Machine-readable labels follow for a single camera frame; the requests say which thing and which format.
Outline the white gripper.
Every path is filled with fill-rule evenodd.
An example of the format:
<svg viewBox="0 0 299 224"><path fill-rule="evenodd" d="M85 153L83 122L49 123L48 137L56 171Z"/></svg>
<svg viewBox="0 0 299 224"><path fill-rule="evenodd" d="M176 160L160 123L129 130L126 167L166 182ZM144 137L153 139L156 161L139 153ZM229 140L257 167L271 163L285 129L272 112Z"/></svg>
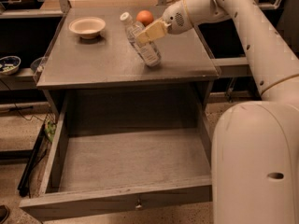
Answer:
<svg viewBox="0 0 299 224"><path fill-rule="evenodd" d="M193 28L192 19L186 0L180 0L169 6L162 18L153 21L148 26L141 24L141 32L135 37L138 44L146 44L166 36L182 34Z"/></svg>

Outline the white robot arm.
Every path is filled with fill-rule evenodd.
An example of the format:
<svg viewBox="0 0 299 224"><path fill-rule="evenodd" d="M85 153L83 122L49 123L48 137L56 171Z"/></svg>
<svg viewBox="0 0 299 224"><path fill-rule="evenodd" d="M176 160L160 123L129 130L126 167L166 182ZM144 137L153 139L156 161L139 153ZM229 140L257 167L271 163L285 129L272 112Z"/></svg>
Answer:
<svg viewBox="0 0 299 224"><path fill-rule="evenodd" d="M148 43L230 19L261 96L218 121L211 148L214 224L299 224L299 59L254 0L181 0L137 37Z"/></svg>

